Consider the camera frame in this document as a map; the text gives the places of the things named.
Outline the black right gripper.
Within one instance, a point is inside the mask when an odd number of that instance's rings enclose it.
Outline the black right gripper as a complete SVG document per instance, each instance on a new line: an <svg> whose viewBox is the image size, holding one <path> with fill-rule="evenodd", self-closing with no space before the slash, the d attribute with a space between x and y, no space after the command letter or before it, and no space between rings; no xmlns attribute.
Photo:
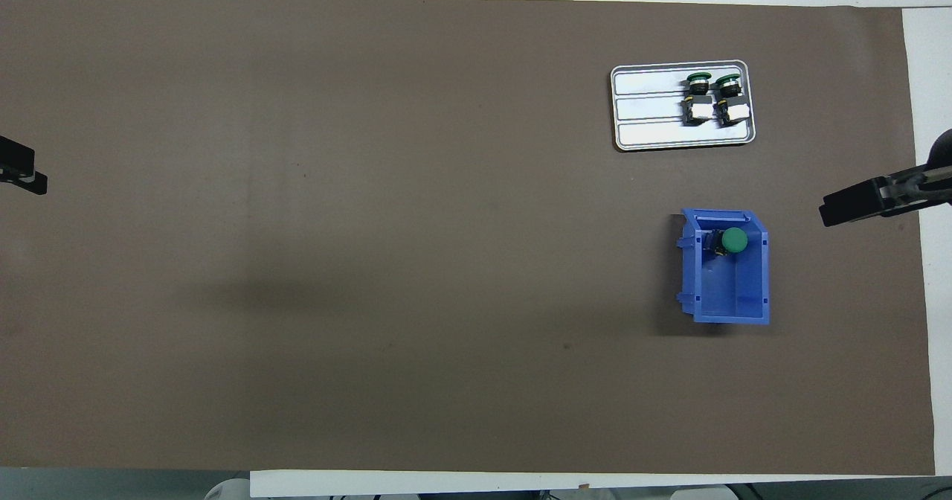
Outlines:
<svg viewBox="0 0 952 500"><path fill-rule="evenodd" d="M951 131L932 144L925 164L884 178L871 178L823 196L820 219L826 228L882 215L895 217L950 204Z"/></svg>

